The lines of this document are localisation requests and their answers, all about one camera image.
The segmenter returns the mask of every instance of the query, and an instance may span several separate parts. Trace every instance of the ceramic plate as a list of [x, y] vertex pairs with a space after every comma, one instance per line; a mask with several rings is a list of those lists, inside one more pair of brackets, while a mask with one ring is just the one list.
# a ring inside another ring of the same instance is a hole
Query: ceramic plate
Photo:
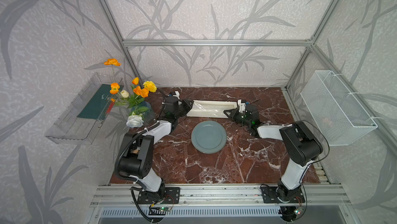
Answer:
[[202, 153], [219, 152], [226, 145], [226, 130], [214, 121], [197, 124], [192, 132], [193, 146]]

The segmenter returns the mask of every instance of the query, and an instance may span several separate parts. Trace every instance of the clear acrylic shelf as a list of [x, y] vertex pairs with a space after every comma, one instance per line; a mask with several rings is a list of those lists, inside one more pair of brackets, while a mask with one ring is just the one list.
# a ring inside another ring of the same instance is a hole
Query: clear acrylic shelf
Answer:
[[57, 144], [91, 144], [113, 107], [112, 83], [118, 83], [121, 91], [122, 78], [95, 73], [45, 137]]

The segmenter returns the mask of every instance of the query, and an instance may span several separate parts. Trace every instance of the blue glass vase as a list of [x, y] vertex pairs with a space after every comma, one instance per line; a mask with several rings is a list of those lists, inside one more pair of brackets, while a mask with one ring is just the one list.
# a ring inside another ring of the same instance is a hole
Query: blue glass vase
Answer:
[[137, 106], [133, 106], [131, 108], [131, 112], [135, 112], [136, 114], [142, 114], [142, 120], [143, 120], [143, 127], [146, 127], [150, 125], [154, 118], [156, 117], [156, 114], [154, 113], [152, 106], [150, 103], [143, 101]]

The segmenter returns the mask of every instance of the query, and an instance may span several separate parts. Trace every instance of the leaf pattern wallpaper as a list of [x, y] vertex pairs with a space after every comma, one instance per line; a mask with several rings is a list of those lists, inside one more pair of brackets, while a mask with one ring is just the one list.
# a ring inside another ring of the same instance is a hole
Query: leaf pattern wallpaper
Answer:
[[[397, 0], [343, 0], [317, 42], [395, 133], [396, 20]], [[289, 89], [303, 118], [311, 117], [299, 94], [316, 69], [324, 68], [311, 55]], [[332, 147], [323, 165], [332, 182], [343, 184], [363, 224], [395, 222], [397, 158], [375, 132], [349, 146]]]
[[0, 223], [81, 223], [126, 132], [114, 108], [87, 146], [44, 133], [108, 58], [133, 75], [97, 0], [0, 0]]
[[[308, 39], [330, 0], [107, 0], [124, 39]], [[129, 47], [164, 86], [280, 86], [303, 47]]]

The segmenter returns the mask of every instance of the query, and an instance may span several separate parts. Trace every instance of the white rose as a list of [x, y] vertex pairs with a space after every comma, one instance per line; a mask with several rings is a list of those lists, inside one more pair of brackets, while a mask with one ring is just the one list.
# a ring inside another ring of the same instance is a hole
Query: white rose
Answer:
[[133, 114], [128, 117], [126, 125], [129, 127], [142, 127], [143, 125], [142, 117]]
[[122, 92], [120, 92], [120, 94], [122, 94], [122, 97], [124, 97], [124, 98], [129, 97], [129, 93], [125, 89], [122, 90]]

